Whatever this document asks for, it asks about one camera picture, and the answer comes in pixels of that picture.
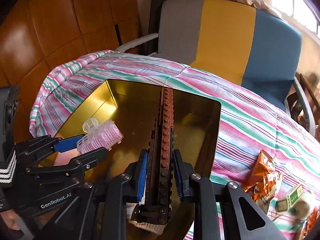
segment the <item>striped blanket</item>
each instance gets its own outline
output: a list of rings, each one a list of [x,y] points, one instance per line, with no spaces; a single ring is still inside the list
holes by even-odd
[[[106,79],[145,82],[183,90],[222,105],[211,181],[244,183],[265,149],[284,181],[277,198],[301,183],[320,201],[320,144],[286,113],[260,96],[211,73],[169,60],[101,51],[57,66],[44,80],[30,113],[34,137],[54,136],[73,111]],[[268,216],[277,216],[275,200]],[[274,221],[287,239],[300,224],[286,213]],[[185,239],[192,239],[193,228]]]

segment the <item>chair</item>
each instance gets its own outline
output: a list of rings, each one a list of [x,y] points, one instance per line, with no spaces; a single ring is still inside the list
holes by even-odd
[[[312,85],[312,83],[307,82],[307,80],[304,78],[302,74],[296,73],[296,78],[298,79],[303,92],[307,96],[307,99],[312,111],[312,116],[316,123],[315,138],[317,141],[320,142],[320,133],[319,133],[320,104],[318,101],[320,90],[315,85]],[[305,127],[306,117],[304,112],[303,114],[301,114],[303,104],[300,102],[297,92],[294,92],[293,94],[289,95],[287,99],[288,99],[289,108],[291,109],[292,119],[294,119],[297,123]]]
[[[226,0],[167,0],[158,33],[126,43],[117,51],[156,38],[158,48],[150,56],[218,75],[255,92],[288,115],[286,97],[293,84],[308,119],[306,130],[315,135],[311,108],[295,77],[301,34],[283,20]]]

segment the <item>pink brush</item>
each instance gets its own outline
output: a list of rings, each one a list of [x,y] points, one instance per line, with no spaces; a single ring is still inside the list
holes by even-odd
[[[64,153],[58,153],[56,160],[54,161],[54,166],[66,165],[69,163],[70,159],[80,155],[77,149],[72,149]]]
[[[83,130],[88,134],[77,142],[77,149],[81,154],[100,147],[111,150],[113,145],[121,143],[123,134],[111,119],[100,125],[98,123],[96,118],[90,118],[84,123]]]

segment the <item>metal screw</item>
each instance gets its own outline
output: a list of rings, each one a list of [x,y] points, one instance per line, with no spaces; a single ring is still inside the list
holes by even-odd
[[[165,223],[165,219],[164,218],[159,218],[159,223],[160,224],[164,224]]]
[[[77,184],[80,182],[80,179],[78,177],[72,178],[72,182]]]
[[[85,183],[83,184],[83,187],[84,187],[84,188],[92,188],[92,187],[93,187],[93,184],[92,184],[92,182],[85,182]]]
[[[228,186],[229,186],[229,188],[235,189],[235,188],[238,187],[238,184],[237,184],[236,182],[232,181],[232,182],[229,182],[229,183],[228,183]]]
[[[121,176],[122,176],[124,179],[129,179],[129,178],[130,178],[130,175],[127,174],[127,173],[122,173]]]
[[[198,173],[194,173],[194,174],[191,175],[191,178],[192,179],[201,179],[201,175],[198,174]]]

